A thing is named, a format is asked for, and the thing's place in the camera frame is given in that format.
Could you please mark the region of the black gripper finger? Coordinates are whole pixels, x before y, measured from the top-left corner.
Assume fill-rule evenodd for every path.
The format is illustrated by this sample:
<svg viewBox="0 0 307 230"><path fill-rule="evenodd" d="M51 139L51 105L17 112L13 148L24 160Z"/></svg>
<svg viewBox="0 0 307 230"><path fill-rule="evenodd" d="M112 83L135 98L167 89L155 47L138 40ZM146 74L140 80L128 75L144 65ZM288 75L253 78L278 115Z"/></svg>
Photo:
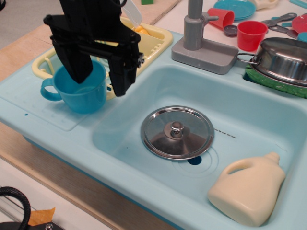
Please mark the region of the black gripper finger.
<svg viewBox="0 0 307 230"><path fill-rule="evenodd" d="M114 93L117 97L121 97L135 82L139 59L137 57L111 56L108 59L108 64Z"/></svg>
<svg viewBox="0 0 307 230"><path fill-rule="evenodd" d="M76 83L83 83L93 70L89 54L83 54L76 44L53 43L61 63Z"/></svg>

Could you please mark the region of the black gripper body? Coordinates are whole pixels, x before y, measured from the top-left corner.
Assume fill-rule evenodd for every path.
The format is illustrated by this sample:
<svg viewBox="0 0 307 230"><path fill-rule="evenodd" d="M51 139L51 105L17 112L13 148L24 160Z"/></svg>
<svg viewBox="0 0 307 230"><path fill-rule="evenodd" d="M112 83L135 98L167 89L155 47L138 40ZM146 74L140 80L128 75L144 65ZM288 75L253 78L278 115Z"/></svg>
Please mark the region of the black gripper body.
<svg viewBox="0 0 307 230"><path fill-rule="evenodd" d="M76 44L83 54L106 58L136 57L144 62L138 43L141 37L127 26L121 0L62 0L63 14L47 15L52 43Z"/></svg>

